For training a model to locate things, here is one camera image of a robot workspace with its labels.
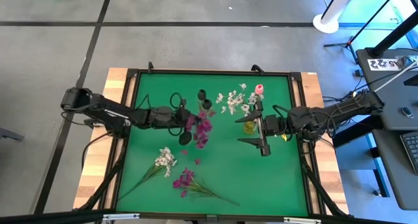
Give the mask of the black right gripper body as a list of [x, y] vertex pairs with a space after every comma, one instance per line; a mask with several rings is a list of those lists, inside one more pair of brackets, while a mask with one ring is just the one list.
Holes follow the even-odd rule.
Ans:
[[259, 114], [257, 117], [258, 131], [259, 131], [259, 145], [257, 148], [260, 149], [262, 157], [268, 157], [271, 155], [270, 145], [267, 142], [268, 136], [277, 136], [288, 133], [287, 130], [287, 118], [282, 114], [282, 112], [289, 112], [286, 108], [274, 104], [272, 106], [273, 110], [278, 114], [263, 116], [263, 103], [261, 101], [256, 101], [255, 109]]

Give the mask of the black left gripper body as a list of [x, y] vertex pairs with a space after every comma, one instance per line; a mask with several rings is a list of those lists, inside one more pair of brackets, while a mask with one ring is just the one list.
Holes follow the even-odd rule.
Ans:
[[179, 144], [185, 146], [191, 142], [192, 134], [189, 129], [186, 129], [187, 122], [191, 116], [189, 110], [186, 109], [186, 100], [180, 99], [178, 108], [174, 111], [174, 119], [177, 126], [182, 130], [179, 135]]

